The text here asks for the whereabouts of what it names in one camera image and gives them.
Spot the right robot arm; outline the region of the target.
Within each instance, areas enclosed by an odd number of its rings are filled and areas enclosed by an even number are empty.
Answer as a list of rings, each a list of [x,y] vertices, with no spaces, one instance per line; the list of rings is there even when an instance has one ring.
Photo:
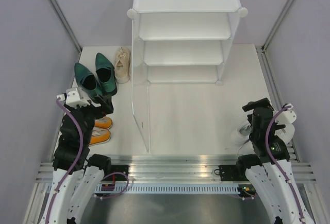
[[[236,176],[249,180],[265,207],[271,223],[313,223],[293,176],[287,144],[295,133],[296,113],[290,104],[276,111],[267,98],[243,106],[250,111],[249,132],[253,153],[238,158]]]

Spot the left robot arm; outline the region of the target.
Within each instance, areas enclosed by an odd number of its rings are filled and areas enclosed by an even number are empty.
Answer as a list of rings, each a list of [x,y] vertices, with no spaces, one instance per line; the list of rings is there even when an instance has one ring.
[[[67,94],[56,99],[65,115],[54,153],[51,192],[41,223],[80,223],[96,186],[113,173],[109,157],[88,156],[95,121],[113,113],[111,98],[98,96],[98,107],[89,100],[70,107],[67,99]]]

